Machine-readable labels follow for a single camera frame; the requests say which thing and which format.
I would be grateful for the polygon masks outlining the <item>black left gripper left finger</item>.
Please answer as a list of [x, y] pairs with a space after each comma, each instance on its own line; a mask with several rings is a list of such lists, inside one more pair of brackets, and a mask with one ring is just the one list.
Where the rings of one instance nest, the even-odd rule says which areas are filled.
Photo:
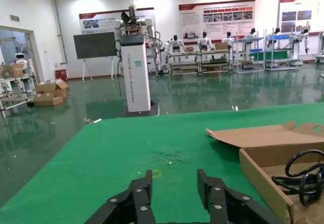
[[147, 170], [144, 177], [132, 180], [125, 191], [108, 198], [86, 223], [139, 223], [140, 211], [148, 211], [144, 219], [154, 223], [151, 198], [152, 171]]

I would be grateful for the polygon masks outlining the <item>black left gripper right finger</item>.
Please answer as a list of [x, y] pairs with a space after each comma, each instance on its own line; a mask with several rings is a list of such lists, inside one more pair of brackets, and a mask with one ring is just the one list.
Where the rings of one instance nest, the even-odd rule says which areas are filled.
[[197, 170], [197, 188], [210, 223], [264, 223], [283, 221], [251, 196], [229, 188], [220, 178]]

